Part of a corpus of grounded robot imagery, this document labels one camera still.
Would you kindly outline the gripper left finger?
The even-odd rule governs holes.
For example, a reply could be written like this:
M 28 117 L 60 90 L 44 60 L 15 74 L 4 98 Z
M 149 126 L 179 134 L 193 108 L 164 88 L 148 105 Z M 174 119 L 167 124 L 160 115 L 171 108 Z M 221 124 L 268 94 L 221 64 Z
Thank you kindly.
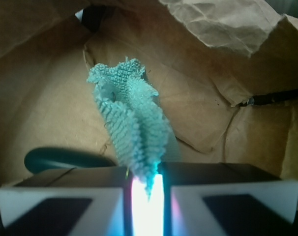
M 8 236 L 130 236 L 131 179 L 124 167 L 51 169 L 0 187 Z

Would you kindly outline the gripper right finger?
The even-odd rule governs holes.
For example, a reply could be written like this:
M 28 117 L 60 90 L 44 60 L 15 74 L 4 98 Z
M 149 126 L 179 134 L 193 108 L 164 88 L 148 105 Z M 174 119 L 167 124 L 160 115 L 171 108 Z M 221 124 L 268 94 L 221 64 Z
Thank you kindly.
M 250 164 L 164 162 L 166 236 L 298 236 L 298 181 Z

